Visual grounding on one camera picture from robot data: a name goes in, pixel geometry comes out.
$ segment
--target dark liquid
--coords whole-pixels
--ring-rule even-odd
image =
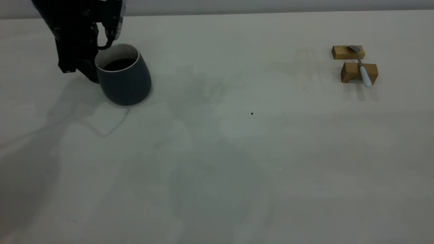
[[[135,62],[135,59],[120,59],[120,60],[116,60],[116,61],[113,61],[113,62],[109,63],[108,65],[106,65],[103,68],[103,70],[118,71],[118,70],[121,70],[121,69],[128,68],[134,62]]]

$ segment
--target white spoon handle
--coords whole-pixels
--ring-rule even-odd
[[[368,76],[368,72],[366,72],[366,69],[362,66],[360,67],[360,73],[362,74],[362,80],[366,87],[371,87],[372,82],[371,79]]]

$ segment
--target white table surface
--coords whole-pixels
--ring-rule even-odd
[[[0,243],[433,242],[433,25],[128,17],[117,43],[153,92],[122,108],[60,71],[42,19],[1,20]],[[378,65],[371,89],[340,82],[331,47],[352,44]]]

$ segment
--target dark gray mug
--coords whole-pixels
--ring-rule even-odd
[[[112,102],[134,105],[151,90],[151,75],[140,52],[129,44],[116,44],[99,51],[96,72],[104,94]]]

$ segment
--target gray wall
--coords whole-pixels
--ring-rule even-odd
[[[433,0],[129,0],[128,15],[434,9]],[[37,17],[30,0],[0,0],[0,18]]]

